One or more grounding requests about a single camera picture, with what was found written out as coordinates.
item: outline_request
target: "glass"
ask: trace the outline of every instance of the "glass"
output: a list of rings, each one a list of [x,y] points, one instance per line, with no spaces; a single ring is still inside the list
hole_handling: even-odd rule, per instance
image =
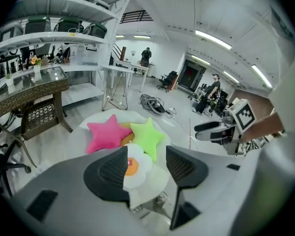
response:
[[[10,97],[17,92],[32,88],[43,83],[61,80],[64,78],[66,78],[66,74],[59,66],[41,69],[39,73],[34,73],[34,71],[32,71],[20,77],[14,78],[13,85],[9,87],[4,84],[0,88],[0,101]]]

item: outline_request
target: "white table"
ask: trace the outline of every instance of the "white table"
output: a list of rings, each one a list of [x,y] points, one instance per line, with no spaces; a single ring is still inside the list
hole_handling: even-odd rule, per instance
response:
[[[73,132],[69,135],[67,144],[67,154],[65,159],[71,159],[79,156],[87,156],[86,148],[92,140],[92,134],[87,127],[88,122],[103,123],[108,118],[115,114],[117,121],[133,122],[143,124],[147,121],[146,118],[134,111],[122,111],[118,109],[109,109],[104,112],[96,113],[86,118]],[[156,146],[157,160],[153,162],[152,169],[146,174],[146,180],[142,185],[135,189],[126,190],[130,196],[130,208],[135,208],[145,202],[148,202],[157,197],[166,187],[170,173],[166,166],[166,146],[171,145],[171,139],[160,128],[160,126],[152,121],[153,127],[165,134],[165,139],[159,142]]]
[[[125,66],[127,69],[130,69],[131,71],[133,71],[134,68],[141,69],[141,70],[144,70],[144,71],[145,71],[145,73],[144,73],[144,77],[143,77],[142,86],[141,86],[141,90],[140,90],[140,92],[142,92],[142,90],[143,90],[143,86],[144,86],[144,82],[146,81],[146,77],[147,77],[147,74],[148,74],[149,68],[144,67],[144,66],[141,66],[140,64],[137,64],[137,63],[129,63],[129,62],[120,61],[120,60],[115,60],[115,61],[114,61],[114,66],[115,66],[116,64],[121,64],[121,65]],[[130,75],[130,79],[129,79],[128,87],[129,87],[130,84],[131,84],[132,75],[133,75],[133,74]]]
[[[123,93],[123,96],[125,96],[125,100],[126,100],[126,106],[124,106],[124,105],[123,106],[127,110],[128,109],[128,102],[127,102],[127,86],[126,85],[129,83],[129,79],[130,79],[130,76],[132,76],[133,71],[131,69],[126,69],[124,67],[113,66],[113,65],[100,65],[100,67],[102,67],[105,72],[104,73],[104,96],[103,96],[103,103],[102,103],[102,111],[105,110],[104,108],[106,106],[106,103],[108,102],[108,99],[115,100],[114,99],[115,93],[113,93],[113,88],[114,88],[114,77],[115,77],[116,72],[121,72],[121,76],[125,76],[125,79],[126,79],[124,93]],[[107,98],[107,83],[109,80],[109,75],[111,76],[111,81],[110,81],[110,83],[111,83],[110,90],[111,90],[111,96],[112,96],[111,98],[109,98],[109,97]]]

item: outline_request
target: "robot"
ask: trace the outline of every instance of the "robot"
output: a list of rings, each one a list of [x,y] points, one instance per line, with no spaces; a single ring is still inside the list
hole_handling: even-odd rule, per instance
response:
[[[196,138],[223,145],[228,155],[237,155],[242,134],[256,122],[246,99],[225,109],[220,121],[209,121],[194,127]]]

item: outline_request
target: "wicker table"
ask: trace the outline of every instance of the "wicker table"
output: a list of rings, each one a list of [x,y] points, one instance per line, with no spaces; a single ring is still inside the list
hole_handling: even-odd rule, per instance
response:
[[[6,84],[0,88],[0,117],[4,114],[24,107],[41,97],[53,95],[24,110],[21,124],[21,137],[28,140],[43,131],[61,123],[72,132],[64,120],[61,105],[61,92],[69,88],[69,80],[60,67],[42,69],[39,73],[28,73],[14,79],[13,85]],[[36,167],[20,137],[13,135],[0,124],[0,128],[12,136],[21,145],[30,162]]]

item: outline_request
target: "office chair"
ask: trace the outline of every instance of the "office chair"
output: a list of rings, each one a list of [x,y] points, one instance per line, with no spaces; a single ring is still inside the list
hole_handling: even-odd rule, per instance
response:
[[[13,151],[14,146],[17,144],[16,140],[13,141],[13,143],[8,147],[7,144],[4,144],[2,146],[0,146],[0,148],[2,147],[8,147],[7,151],[5,152],[4,155],[0,154],[0,179],[1,177],[3,178],[3,182],[5,185],[5,188],[9,194],[10,197],[12,197],[12,192],[10,189],[10,185],[9,185],[9,181],[6,175],[6,172],[9,169],[17,169],[17,168],[24,168],[26,173],[30,173],[31,169],[29,166],[26,166],[23,163],[8,163],[8,159]]]
[[[162,83],[162,85],[158,85],[157,87],[158,89],[165,89],[165,91],[168,92],[168,86],[171,85],[173,80],[177,77],[177,72],[171,71],[166,78],[164,78],[164,76],[161,77],[162,79],[159,79],[159,81]]]
[[[51,50],[51,53],[49,53],[49,54],[47,55],[47,58],[48,58],[49,61],[53,60],[54,57],[55,57],[55,55],[54,55],[55,48],[56,48],[56,46],[53,46],[53,48],[52,48],[52,50]]]

